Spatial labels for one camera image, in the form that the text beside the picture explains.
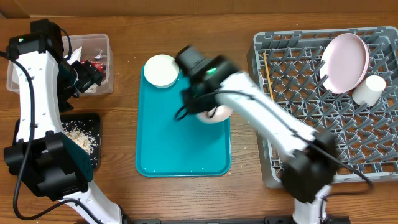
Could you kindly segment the red snack wrapper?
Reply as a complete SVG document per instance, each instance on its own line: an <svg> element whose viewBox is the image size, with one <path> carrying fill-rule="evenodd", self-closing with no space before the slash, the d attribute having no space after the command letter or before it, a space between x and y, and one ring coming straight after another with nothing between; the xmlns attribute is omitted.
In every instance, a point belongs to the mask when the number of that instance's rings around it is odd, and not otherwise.
<svg viewBox="0 0 398 224"><path fill-rule="evenodd" d="M106 75L106 69L107 66L104 63L101 62L95 62L95 61L89 61L89 60L82 60L81 63L89 62L94 66L99 72L101 72L103 75Z"/></svg>

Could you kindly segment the white napkin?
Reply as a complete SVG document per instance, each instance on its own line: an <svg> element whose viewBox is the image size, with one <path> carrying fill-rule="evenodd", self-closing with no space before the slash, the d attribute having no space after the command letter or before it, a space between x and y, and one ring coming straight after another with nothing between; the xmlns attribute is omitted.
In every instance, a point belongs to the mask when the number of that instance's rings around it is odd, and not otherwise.
<svg viewBox="0 0 398 224"><path fill-rule="evenodd" d="M69 60L67 60L67 63L72 65L75 61L80 61L81 59L81 52L82 52L82 46L74 50L71 54L71 57ZM98 88L98 85L94 83L89 89L85 91L86 94L94 94L96 92L96 89Z"/></svg>

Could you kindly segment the pink bowl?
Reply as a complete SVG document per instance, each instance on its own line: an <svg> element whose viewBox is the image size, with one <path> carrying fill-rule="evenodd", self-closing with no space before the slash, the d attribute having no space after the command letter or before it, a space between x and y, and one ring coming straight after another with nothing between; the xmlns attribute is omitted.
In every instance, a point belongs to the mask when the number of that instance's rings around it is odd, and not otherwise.
<svg viewBox="0 0 398 224"><path fill-rule="evenodd" d="M233 110L228 106L221 105L213 108L210 111L204 111L196 114L196 117L203 123L215 124L227 120L233 113Z"/></svg>

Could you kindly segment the white bowl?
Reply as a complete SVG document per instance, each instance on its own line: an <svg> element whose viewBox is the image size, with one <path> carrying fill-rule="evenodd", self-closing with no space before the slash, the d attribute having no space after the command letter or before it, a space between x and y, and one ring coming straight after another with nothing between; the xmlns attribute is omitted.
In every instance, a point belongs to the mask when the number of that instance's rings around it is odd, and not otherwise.
<svg viewBox="0 0 398 224"><path fill-rule="evenodd" d="M157 88L168 88L177 80L180 68L172 56L159 54L145 63L143 72L150 84Z"/></svg>

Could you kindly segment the food scraps pile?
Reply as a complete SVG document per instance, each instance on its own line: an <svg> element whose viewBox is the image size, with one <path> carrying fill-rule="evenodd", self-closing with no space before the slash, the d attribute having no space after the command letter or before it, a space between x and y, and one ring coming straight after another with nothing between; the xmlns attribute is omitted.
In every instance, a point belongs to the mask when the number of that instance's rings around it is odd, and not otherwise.
<svg viewBox="0 0 398 224"><path fill-rule="evenodd" d="M95 148L99 146L94 127L83 121L62 122L65 134L77 145L79 145L89 156L94 154Z"/></svg>

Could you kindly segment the wooden chopstick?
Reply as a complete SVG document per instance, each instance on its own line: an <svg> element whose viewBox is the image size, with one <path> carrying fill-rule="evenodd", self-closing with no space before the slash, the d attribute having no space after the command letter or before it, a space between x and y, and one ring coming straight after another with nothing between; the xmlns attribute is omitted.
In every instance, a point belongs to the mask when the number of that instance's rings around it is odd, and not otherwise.
<svg viewBox="0 0 398 224"><path fill-rule="evenodd" d="M267 86L268 86L268 91L269 91L269 95L272 101L274 101L274 94L273 94L273 90L272 90L272 80L271 80L271 76L269 73L269 67L268 67L268 63L267 63L267 55L266 52L263 52L263 58L264 58L264 66L265 66L265 71L266 71L266 77L267 77Z"/></svg>

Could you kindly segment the white round plate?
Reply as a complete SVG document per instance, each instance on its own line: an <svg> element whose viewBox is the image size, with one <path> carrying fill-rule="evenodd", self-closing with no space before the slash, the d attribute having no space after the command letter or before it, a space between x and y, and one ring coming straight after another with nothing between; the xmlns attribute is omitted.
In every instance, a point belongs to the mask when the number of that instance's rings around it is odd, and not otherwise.
<svg viewBox="0 0 398 224"><path fill-rule="evenodd" d="M356 34L345 33L335 37L323 52L320 78L323 86L333 94L352 90L363 79L369 65L369 51Z"/></svg>

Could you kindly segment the white paper cup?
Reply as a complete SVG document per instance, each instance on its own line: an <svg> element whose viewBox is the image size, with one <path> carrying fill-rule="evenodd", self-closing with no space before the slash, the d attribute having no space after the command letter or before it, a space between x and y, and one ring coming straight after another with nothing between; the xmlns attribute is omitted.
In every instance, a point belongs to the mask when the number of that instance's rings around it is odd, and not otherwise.
<svg viewBox="0 0 398 224"><path fill-rule="evenodd" d="M359 105L374 106L386 88L386 81L380 76L368 76L353 92L353 101Z"/></svg>

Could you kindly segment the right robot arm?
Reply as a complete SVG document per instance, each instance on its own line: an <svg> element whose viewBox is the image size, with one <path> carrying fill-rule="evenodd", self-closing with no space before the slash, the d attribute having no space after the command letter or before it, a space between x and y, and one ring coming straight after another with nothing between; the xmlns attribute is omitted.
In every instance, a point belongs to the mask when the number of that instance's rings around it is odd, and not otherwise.
<svg viewBox="0 0 398 224"><path fill-rule="evenodd" d="M278 150L282 185L295 200L292 221L327 223L326 198L338 169L334 135L292 116L222 55L209 60L188 45L176 55L175 62L190 82L181 91L183 106L175 119L209 113L220 106L231 108Z"/></svg>

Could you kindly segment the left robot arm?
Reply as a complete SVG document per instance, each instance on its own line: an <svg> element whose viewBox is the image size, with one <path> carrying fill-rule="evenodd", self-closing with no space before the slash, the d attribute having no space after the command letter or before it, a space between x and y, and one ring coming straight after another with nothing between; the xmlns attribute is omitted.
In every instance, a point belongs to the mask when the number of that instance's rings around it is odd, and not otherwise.
<svg viewBox="0 0 398 224"><path fill-rule="evenodd" d="M129 223L93 180L89 155L65 133L60 115L103 74L89 62L71 62L67 32L48 19L33 21L28 34L12 37L1 57L19 79L20 120L14 143L4 149L17 186L26 185L54 207L68 205L88 223Z"/></svg>

